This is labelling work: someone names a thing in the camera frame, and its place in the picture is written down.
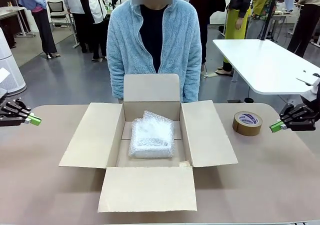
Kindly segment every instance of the black chair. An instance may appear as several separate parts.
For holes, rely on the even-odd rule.
[[[48,3],[49,11],[50,11],[50,18],[52,20],[53,28],[55,28],[54,20],[65,20],[68,28],[70,29],[66,14],[53,14],[53,13],[63,13],[65,11],[64,2],[63,1],[58,1],[58,2],[48,1],[47,3]]]

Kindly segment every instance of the tape roll label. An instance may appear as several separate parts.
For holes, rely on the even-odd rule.
[[[238,119],[244,123],[244,124],[248,124],[248,125],[255,125],[259,123],[259,119],[251,114],[248,113],[242,113],[238,116]]]

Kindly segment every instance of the hand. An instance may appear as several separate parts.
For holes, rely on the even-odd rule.
[[[244,19],[242,17],[238,17],[238,19],[235,22],[235,29],[239,30],[242,27],[243,22]]]

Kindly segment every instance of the gray floor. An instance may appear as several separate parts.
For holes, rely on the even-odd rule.
[[[286,47],[289,44],[291,37],[286,36],[286,29],[283,29],[279,45]],[[216,28],[210,28],[208,31],[206,65],[210,71],[215,71],[223,62],[223,56],[212,43],[213,39],[223,39]],[[74,40],[70,36],[57,44],[62,57],[45,60],[37,56],[20,68],[27,84],[27,90],[21,93],[20,97],[23,97],[30,107],[117,101],[112,97],[107,62],[92,63],[91,54],[82,54],[81,49],[79,47],[73,49],[73,45]],[[319,48],[310,44],[305,58],[320,66],[319,52]],[[199,99],[225,103],[229,98],[231,84],[230,77],[201,79]],[[243,100],[248,97],[249,92],[249,96],[256,103],[269,104],[278,112],[283,107],[284,102],[278,96],[260,95],[252,90],[248,91],[248,88],[248,85],[240,79],[236,84],[234,99]]]
[[[42,45],[39,32],[34,32],[35,37],[16,37],[16,47],[11,49],[16,64],[21,67],[34,57],[42,53]],[[54,43],[57,44],[72,34],[67,27],[55,27],[52,30]]]

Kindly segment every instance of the brown packing tape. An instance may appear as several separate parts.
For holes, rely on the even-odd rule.
[[[244,136],[256,136],[260,133],[262,119],[255,113],[240,111],[234,115],[233,130]]]

